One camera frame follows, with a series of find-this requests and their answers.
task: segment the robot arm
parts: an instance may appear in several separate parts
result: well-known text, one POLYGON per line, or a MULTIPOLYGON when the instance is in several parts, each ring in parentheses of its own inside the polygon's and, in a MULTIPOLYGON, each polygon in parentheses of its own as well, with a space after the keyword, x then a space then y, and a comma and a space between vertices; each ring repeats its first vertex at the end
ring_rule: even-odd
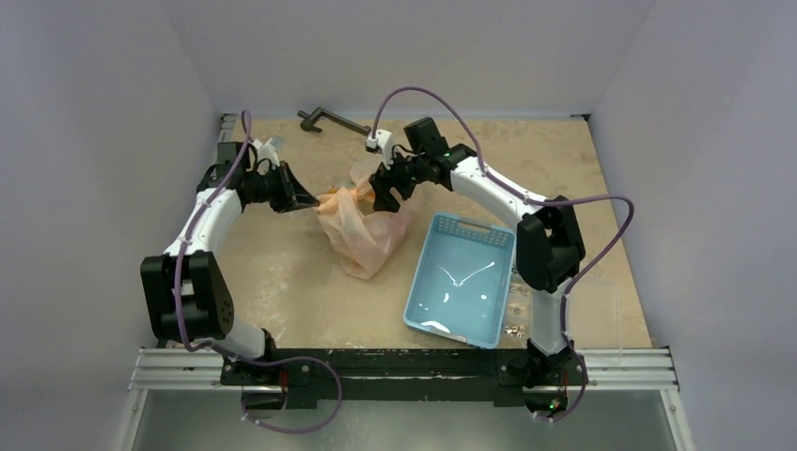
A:
MULTIPOLYGON (((218 145, 217 163, 208 169, 196 187, 195 207, 190 216, 195 222, 194 232, 181 270, 180 295, 190 339, 197 343, 220 345, 250 359, 267 354, 273 341, 265 331, 235 316, 215 253, 248 204, 268 202, 277 213, 318 205, 318 200, 293 176, 288 164, 279 161, 276 151, 281 144, 280 138, 272 138, 265 144, 255 140, 249 149, 256 152, 256 160, 250 161, 247 153, 233 172, 228 186, 196 217, 242 148, 242 143, 218 145), (258 172, 262 163, 267 164, 264 173, 258 172)), ((178 251, 188 228, 189 224, 186 224, 178 238, 161 255, 147 257, 141 263, 149 321, 155 336, 163 340, 180 341, 172 290, 178 251)))
MULTIPOLYGON (((450 147, 430 117, 406 126, 404 133, 410 149, 403 150, 409 156, 395 151, 397 146, 388 131, 378 130, 366 141, 367 151, 383 155, 383 163, 370 178, 376 196, 374 209, 398 211, 400 203, 393 190, 407 199, 415 185, 431 181, 475 200, 513 228, 517 234, 515 266, 534 291, 530 338, 546 355, 562 351, 567 343, 560 331, 559 302, 586 254, 573 207, 540 207, 519 201, 506 187, 485 177, 474 150, 464 144, 450 147)), ((494 169, 491 173, 526 198, 547 200, 494 169)))

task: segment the white enclosure wall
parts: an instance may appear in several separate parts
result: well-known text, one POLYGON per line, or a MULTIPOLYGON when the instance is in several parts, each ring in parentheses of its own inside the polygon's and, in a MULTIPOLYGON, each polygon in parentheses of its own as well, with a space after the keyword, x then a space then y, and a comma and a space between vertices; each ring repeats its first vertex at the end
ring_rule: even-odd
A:
MULTIPOLYGON (((214 106, 372 115, 404 85, 469 116, 591 111, 654 0, 164 0, 214 106)), ((388 114, 439 111, 408 94, 388 114)))
POLYGON ((158 1, 0 2, 0 449, 108 449, 217 121, 158 1))
POLYGON ((590 120, 699 449, 795 449, 797 3, 658 0, 590 120))

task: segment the wooden table surface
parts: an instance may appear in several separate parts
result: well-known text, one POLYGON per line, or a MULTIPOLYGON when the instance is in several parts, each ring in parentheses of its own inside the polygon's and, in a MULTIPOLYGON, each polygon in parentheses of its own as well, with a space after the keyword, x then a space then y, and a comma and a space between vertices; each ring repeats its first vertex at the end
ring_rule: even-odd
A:
MULTIPOLYGON (((290 164, 312 194, 351 183, 350 166, 370 156, 364 151, 365 138, 328 121, 320 122, 321 133, 303 132, 299 121, 256 119, 253 136, 261 140, 282 136, 286 144, 280 159, 290 164)), ((406 123, 384 120, 380 128, 406 144, 402 132, 406 123)), ((472 146, 456 121, 437 123, 449 145, 472 146)), ((606 193, 584 121, 473 120, 469 124, 489 165, 530 191, 568 198, 606 193)), ((240 121, 234 138, 242 139, 240 121)), ((276 214, 268 205, 247 206, 219 256, 236 315, 270 331, 280 348, 464 347, 404 324, 415 267, 435 212, 500 223, 474 201, 442 186, 424 184, 419 189, 424 200, 404 242, 369 280, 342 270, 314 209, 276 214)), ((593 258, 617 231, 612 206, 608 202, 580 206, 576 214, 586 258, 593 258)), ((591 274, 571 302, 570 331, 576 346, 649 348, 648 329, 622 244, 591 274), (619 299, 618 310, 613 292, 619 299)), ((500 346, 520 345, 502 339, 500 346)))

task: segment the orange plastic bag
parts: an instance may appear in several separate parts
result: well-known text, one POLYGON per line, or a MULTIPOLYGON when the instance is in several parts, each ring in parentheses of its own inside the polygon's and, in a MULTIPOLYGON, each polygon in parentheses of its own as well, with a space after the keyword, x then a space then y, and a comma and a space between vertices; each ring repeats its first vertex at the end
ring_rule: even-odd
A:
POLYGON ((349 170, 354 188, 339 188, 319 196, 321 228, 329 237, 332 249, 340 255, 343 270, 361 279, 378 271, 404 240, 413 213, 421 202, 420 190, 401 204, 398 213, 370 211, 374 193, 368 178, 382 159, 369 158, 349 170))

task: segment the metal tool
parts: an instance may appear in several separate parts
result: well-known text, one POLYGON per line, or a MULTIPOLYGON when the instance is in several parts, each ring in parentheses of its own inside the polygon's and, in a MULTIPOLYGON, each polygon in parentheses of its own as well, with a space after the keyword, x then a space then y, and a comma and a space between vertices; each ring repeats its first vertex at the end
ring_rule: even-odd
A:
POLYGON ((316 108, 310 114, 302 110, 299 110, 297 116, 304 119, 302 123, 299 124, 299 127, 302 127, 302 130, 304 130, 305 132, 321 132, 321 129, 319 127, 316 127, 316 122, 318 122, 319 119, 321 119, 322 117, 326 117, 329 120, 335 122, 335 124, 346 127, 352 132, 360 133, 363 136, 368 136, 368 134, 371 133, 370 127, 362 126, 356 122, 350 121, 345 117, 336 115, 335 113, 321 107, 316 108))

